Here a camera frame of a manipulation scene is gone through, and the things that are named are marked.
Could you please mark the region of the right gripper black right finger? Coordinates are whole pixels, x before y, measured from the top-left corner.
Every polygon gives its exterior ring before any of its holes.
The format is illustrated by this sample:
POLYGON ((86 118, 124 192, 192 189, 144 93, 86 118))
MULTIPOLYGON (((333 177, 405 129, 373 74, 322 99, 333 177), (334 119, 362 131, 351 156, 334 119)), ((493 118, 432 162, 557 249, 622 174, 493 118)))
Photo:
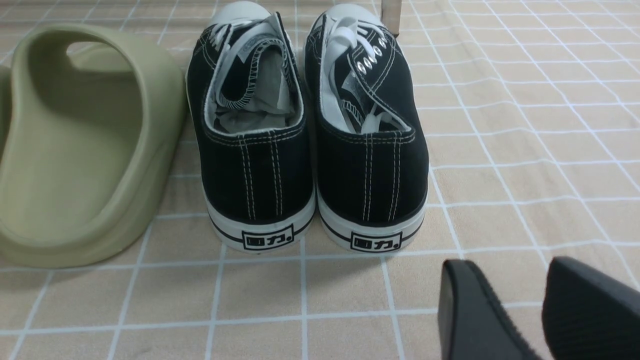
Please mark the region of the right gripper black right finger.
POLYGON ((640 294, 569 256, 551 260, 542 329, 556 360, 637 360, 640 294))

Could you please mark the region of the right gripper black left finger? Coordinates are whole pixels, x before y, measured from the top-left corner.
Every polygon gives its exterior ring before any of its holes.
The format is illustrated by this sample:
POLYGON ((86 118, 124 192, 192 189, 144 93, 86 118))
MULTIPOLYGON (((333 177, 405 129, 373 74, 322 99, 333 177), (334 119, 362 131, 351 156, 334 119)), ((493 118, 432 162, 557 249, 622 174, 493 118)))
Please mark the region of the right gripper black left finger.
POLYGON ((471 260, 442 264, 438 332, 442 360, 541 359, 471 260))

